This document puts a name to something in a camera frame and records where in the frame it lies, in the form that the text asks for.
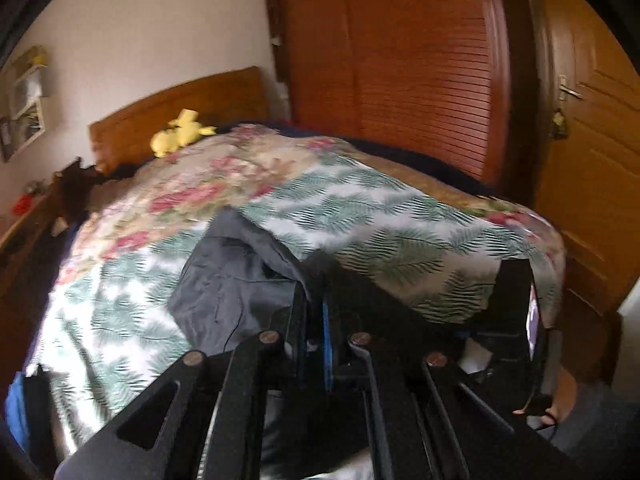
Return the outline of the person's right hand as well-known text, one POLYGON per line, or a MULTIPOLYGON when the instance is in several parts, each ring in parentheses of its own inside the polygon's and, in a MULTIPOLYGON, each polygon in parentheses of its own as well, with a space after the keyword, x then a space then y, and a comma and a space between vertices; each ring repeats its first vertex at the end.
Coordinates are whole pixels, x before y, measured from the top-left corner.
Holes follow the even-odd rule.
POLYGON ((556 428, 560 422, 564 422, 576 404, 578 385, 575 377, 568 370, 560 366, 555 379, 553 402, 546 414, 536 416, 536 430, 548 427, 556 428))

